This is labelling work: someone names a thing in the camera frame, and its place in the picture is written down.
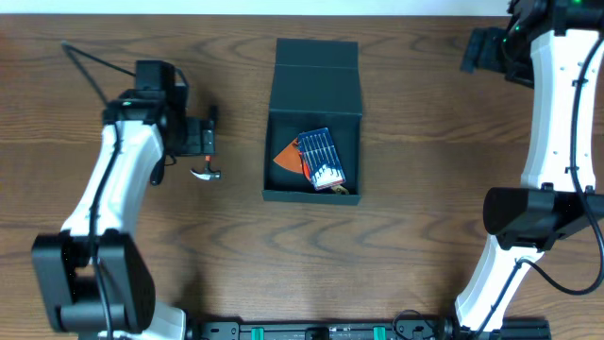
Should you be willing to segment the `small claw hammer black handle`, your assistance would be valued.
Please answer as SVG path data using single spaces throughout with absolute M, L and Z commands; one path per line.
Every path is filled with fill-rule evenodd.
M 209 107 L 209 117 L 207 119 L 215 119 L 216 122 L 218 120 L 218 107 L 212 105 Z M 215 181 L 219 180 L 222 177 L 222 173 L 220 170 L 213 170 L 211 168 L 212 157 L 214 155 L 204 155 L 205 164 L 202 171 L 198 171 L 194 168 L 190 170 L 190 172 L 200 180 L 204 181 Z

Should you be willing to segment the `blue precision screwdriver set case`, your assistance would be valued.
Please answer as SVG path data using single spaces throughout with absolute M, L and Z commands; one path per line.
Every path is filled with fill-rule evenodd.
M 336 146 L 327 127 L 302 132 L 297 141 L 310 169 L 310 184 L 315 191 L 330 190 L 347 195 L 346 177 Z

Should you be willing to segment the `red handled cutting pliers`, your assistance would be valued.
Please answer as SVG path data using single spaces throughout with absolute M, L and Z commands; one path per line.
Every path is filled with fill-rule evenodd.
M 297 139 L 295 140 L 294 146 L 295 146 L 295 148 L 296 148 L 296 150 L 298 152 L 298 156 L 299 156 L 299 158 L 301 160 L 302 173 L 304 174 L 305 178 L 308 181 L 310 181 L 310 169 L 309 169 L 309 166 L 308 166 L 308 162 L 304 158 L 304 154 L 303 154 L 303 152 L 300 149 L 299 142 L 297 141 Z

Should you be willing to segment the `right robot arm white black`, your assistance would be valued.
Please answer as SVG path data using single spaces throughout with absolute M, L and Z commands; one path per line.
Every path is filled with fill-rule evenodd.
M 528 157 L 517 188 L 485 196 L 488 237 L 478 265 L 455 300 L 439 339 L 546 339 L 545 322 L 504 314 L 529 271 L 555 243 L 598 224 L 592 127 L 603 59 L 603 5 L 598 0 L 512 0 L 506 27 L 477 28 L 461 62 L 534 92 Z

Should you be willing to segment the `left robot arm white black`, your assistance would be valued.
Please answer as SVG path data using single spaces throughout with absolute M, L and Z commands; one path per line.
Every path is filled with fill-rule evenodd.
M 103 111 L 101 150 L 75 210 L 55 234 L 40 234 L 32 263 L 51 328 L 81 339 L 192 339 L 187 313 L 157 299 L 135 244 L 148 185 L 167 157 L 205 156 L 218 110 L 189 117 L 180 104 L 118 99 Z

